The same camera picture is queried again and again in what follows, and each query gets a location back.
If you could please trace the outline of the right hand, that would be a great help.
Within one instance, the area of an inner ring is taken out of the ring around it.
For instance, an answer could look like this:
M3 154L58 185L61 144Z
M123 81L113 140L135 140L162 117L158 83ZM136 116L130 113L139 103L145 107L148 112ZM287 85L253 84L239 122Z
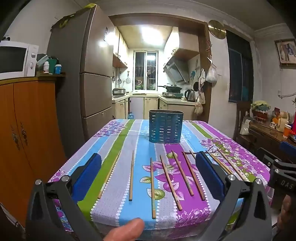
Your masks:
M295 216L295 198L286 195L283 199L280 214L277 218L278 230L284 230L285 226L291 221L293 216Z

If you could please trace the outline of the left hand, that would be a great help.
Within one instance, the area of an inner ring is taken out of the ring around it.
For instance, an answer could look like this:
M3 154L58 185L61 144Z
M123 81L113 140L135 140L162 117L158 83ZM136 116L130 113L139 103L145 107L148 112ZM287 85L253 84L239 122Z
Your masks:
M114 228L105 237L104 241L133 241L140 237L144 230L144 221L135 218L127 224Z

